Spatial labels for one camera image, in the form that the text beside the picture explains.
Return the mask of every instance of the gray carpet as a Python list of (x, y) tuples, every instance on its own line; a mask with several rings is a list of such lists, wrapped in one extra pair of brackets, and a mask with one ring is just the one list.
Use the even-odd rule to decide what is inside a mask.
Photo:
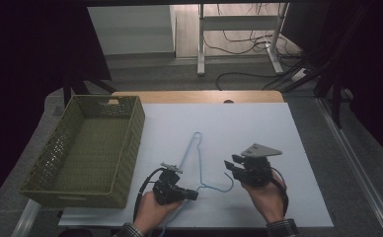
[[(117, 62), (109, 61), (114, 80), (109, 84), (120, 91), (216, 90), (215, 80), (221, 73), (237, 71), (272, 75), (272, 68), (265, 58), (254, 59), (257, 63), (248, 60), (208, 60), (204, 77), (196, 75), (193, 61), (149, 61), (141, 58), (130, 67), (117, 66)], [(219, 86), (223, 90), (261, 90), (270, 81), (270, 78), (233, 75), (222, 78)], [(382, 227), (312, 96), (313, 86), (315, 82), (308, 83), (286, 93), (284, 99), (292, 112), (335, 227), (301, 228), (300, 231), (305, 236), (383, 236)], [(94, 85), (88, 84), (88, 87), (92, 93), (104, 93)], [(18, 189), (58, 122), (62, 108), (61, 90), (46, 98), (38, 128), (0, 190), (0, 236), (11, 235), (26, 206), (28, 199), (20, 196)], [(348, 140), (383, 197), (383, 149), (356, 120), (348, 104), (342, 105), (342, 124)], [(30, 236), (57, 236), (62, 231), (57, 227), (58, 213), (58, 209), (42, 208)], [(95, 237), (109, 236), (110, 231), (94, 229), (94, 234)]]

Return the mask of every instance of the black strap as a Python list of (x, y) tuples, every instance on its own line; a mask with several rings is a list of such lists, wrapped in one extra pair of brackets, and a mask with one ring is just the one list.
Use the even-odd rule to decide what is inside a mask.
[(281, 198), (283, 198), (283, 216), (284, 216), (287, 212), (287, 207), (289, 206), (289, 197), (287, 196), (286, 189), (273, 177), (270, 178), (270, 181), (280, 190)]

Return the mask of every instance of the wrist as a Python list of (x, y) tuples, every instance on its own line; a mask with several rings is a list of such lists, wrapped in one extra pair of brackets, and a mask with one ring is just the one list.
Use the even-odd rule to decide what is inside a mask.
[(144, 221), (141, 221), (140, 219), (136, 219), (133, 222), (133, 226), (139, 230), (139, 232), (143, 235), (147, 234), (152, 228), (149, 226), (149, 224), (146, 224)]
[(266, 220), (267, 224), (278, 222), (284, 219), (283, 214), (278, 212), (272, 212), (272, 213), (264, 213), (264, 218)]

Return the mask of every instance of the wall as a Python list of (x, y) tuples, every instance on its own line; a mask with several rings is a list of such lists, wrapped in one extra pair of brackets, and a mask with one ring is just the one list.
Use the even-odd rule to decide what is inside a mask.
[(174, 52), (170, 6), (90, 7), (104, 55)]

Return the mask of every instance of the metal rail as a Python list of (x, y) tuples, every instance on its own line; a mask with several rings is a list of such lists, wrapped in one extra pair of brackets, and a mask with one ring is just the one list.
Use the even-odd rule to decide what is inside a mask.
[(340, 146), (345, 159), (348, 162), (352, 172), (354, 173), (355, 178), (357, 179), (361, 189), (364, 192), (367, 200), (370, 203), (372, 210), (374, 211), (377, 219), (379, 220), (383, 228), (383, 198), (379, 195), (369, 177), (366, 174), (366, 171), (363, 169), (358, 157), (354, 153), (351, 145), (349, 144), (345, 133), (342, 129), (339, 129), (337, 125), (333, 122), (331, 117), (331, 110), (327, 105), (326, 99), (317, 99), (318, 106), (327, 121), (328, 126), (330, 127), (333, 136), (335, 137), (337, 143)]

